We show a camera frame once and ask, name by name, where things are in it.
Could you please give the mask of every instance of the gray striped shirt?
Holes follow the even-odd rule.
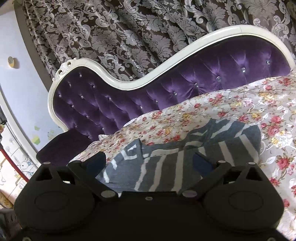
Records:
[[[184,140],[147,146],[136,139],[129,143],[96,177],[122,191],[176,191],[201,179],[192,166],[195,153],[212,163],[225,160],[234,165],[258,162],[261,133],[258,126],[239,121],[210,121],[188,132]]]

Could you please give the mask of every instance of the brown patterned curtain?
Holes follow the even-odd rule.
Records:
[[[230,25],[266,28],[294,54],[294,8],[288,0],[24,2],[30,33],[52,77],[61,63],[86,57],[123,81],[142,77],[194,40]]]

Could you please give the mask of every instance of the white wall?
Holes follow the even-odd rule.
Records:
[[[48,113],[48,92],[23,42],[13,4],[7,4],[9,9],[0,15],[0,86],[20,129],[39,151],[62,130]],[[9,67],[9,56],[18,60],[17,69]]]

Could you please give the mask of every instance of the pink rose print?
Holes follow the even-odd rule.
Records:
[[[217,96],[219,96],[219,94],[217,94],[214,99],[213,98],[209,98],[209,102],[211,102],[211,105],[217,105],[217,104],[219,104],[219,103],[222,102],[222,97],[217,97]]]
[[[289,166],[289,159],[288,158],[280,158],[277,161],[277,165],[279,166],[280,170],[286,169]]]
[[[295,168],[295,164],[291,163],[288,170],[287,170],[287,174],[291,176],[294,173],[294,171],[293,171],[294,168]]]
[[[182,126],[187,126],[187,124],[190,123],[190,120],[183,120],[182,121]]]
[[[160,115],[159,114],[155,114],[155,113],[153,113],[152,114],[152,119],[159,119],[160,118]]]
[[[281,117],[278,115],[274,115],[273,117],[271,117],[270,122],[277,124],[281,123]]]
[[[239,121],[241,122],[246,122],[249,120],[249,117],[247,117],[246,115],[242,115],[240,118],[239,118]]]
[[[283,202],[284,202],[284,207],[290,206],[290,202],[287,199],[283,199]]]
[[[156,133],[157,136],[161,136],[165,131],[164,130],[160,130],[159,132]]]
[[[218,112],[218,116],[219,117],[223,117],[223,116],[225,116],[226,115],[226,112],[224,112],[224,111],[220,111],[220,112]]]
[[[261,128],[264,129],[267,127],[267,124],[266,123],[261,123]]]
[[[272,86],[271,86],[271,85],[267,85],[267,86],[265,86],[265,89],[266,89],[267,91],[272,90]]]
[[[174,140],[174,141],[178,141],[178,140],[180,140],[180,139],[181,139],[180,135],[176,135],[176,136],[173,137],[173,140]]]
[[[294,196],[296,196],[296,185],[292,186],[291,189]]]
[[[242,100],[241,99],[237,99],[237,101],[240,101],[241,104],[243,106],[245,106],[245,107],[252,104],[252,99],[251,98],[243,98]]]
[[[223,97],[223,95],[222,94],[216,94],[216,98],[219,98],[219,99],[221,99]]]
[[[275,179],[275,178],[270,178],[269,181],[270,181],[270,183],[271,183],[272,185],[274,185],[274,186],[276,186],[276,187],[278,187],[279,184],[280,184],[280,182],[279,182],[277,179]]]
[[[277,126],[270,126],[267,130],[267,134],[270,137],[273,137],[278,132],[279,132],[279,128]]]
[[[280,84],[283,84],[284,86],[288,86],[288,85],[290,85],[291,84],[291,79],[289,79],[289,78],[283,78],[283,80],[279,80],[279,83]]]

